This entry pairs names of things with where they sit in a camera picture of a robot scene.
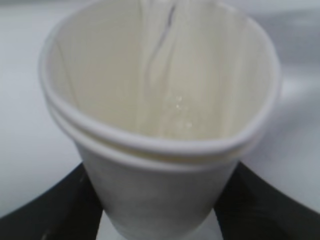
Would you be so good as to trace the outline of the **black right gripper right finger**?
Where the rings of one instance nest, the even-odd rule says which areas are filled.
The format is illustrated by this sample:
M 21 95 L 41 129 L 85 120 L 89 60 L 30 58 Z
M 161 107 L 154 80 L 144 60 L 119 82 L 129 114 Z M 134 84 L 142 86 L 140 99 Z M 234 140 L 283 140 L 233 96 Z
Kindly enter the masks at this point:
M 239 163 L 214 205 L 225 240 L 318 240 L 319 213 Z

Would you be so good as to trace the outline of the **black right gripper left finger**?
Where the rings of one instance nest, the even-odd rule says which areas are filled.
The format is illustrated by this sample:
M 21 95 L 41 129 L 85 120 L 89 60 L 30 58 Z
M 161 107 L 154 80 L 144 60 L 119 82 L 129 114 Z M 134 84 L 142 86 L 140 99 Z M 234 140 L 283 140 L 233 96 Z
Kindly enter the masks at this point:
M 103 207 L 80 164 L 35 200 L 0 219 L 2 240 L 95 240 Z

